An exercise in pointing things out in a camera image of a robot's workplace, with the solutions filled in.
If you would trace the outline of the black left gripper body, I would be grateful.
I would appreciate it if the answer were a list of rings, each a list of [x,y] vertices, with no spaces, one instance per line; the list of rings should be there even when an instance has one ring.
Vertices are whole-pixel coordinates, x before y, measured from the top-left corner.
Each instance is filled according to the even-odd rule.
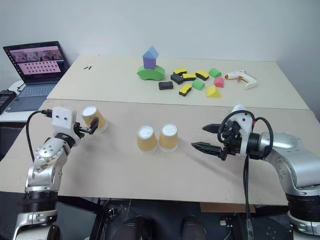
[[[79,137],[83,138],[85,134],[92,134],[92,130],[87,127],[82,127],[79,122],[76,122],[73,126],[74,133]]]

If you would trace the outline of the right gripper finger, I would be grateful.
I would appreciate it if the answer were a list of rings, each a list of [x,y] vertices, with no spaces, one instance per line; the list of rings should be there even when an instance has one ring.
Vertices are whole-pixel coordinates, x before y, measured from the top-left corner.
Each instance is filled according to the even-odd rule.
[[[211,123],[202,127],[202,130],[209,132],[211,134],[221,133],[221,124]]]
[[[216,157],[220,157],[222,153],[222,148],[219,146],[212,145],[210,143],[206,142],[192,142],[191,145],[198,151],[207,154],[212,155]]]

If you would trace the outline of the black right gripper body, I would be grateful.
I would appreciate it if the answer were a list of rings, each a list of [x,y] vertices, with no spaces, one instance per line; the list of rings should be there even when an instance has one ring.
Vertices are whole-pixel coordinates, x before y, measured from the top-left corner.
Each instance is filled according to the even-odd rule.
[[[236,121],[223,120],[218,128],[217,138],[223,144],[223,149],[219,157],[225,161],[228,155],[236,155],[240,152],[241,141],[240,137],[241,127]]]

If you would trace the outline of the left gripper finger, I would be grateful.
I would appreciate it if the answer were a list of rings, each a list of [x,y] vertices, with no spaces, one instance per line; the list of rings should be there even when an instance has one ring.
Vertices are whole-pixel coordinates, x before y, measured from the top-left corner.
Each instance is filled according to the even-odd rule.
[[[96,117],[95,119],[92,120],[91,124],[90,124],[90,130],[89,130],[89,134],[92,135],[95,133],[95,131],[97,130],[99,126],[99,118]]]

